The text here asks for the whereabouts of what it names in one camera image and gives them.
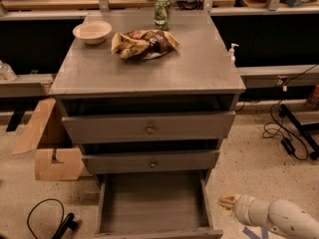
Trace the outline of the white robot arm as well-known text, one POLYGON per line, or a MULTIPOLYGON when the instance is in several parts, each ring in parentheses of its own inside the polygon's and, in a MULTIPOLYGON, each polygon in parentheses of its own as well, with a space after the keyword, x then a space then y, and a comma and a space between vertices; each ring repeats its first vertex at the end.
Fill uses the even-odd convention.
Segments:
POLYGON ((245 226, 261 227, 285 239, 319 239, 319 222, 297 204, 264 201, 246 194, 218 198, 219 206, 245 226))

